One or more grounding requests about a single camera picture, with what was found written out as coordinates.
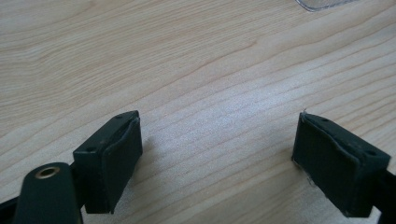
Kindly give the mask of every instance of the wooden table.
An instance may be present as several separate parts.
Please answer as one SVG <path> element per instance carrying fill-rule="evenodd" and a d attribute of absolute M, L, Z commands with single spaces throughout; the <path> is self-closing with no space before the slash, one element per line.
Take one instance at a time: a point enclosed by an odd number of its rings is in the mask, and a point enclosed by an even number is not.
<path fill-rule="evenodd" d="M 137 109 L 143 156 L 86 223 L 376 223 L 290 156 L 305 109 L 396 156 L 396 1 L 2 1 L 0 108 L 0 202 Z"/>

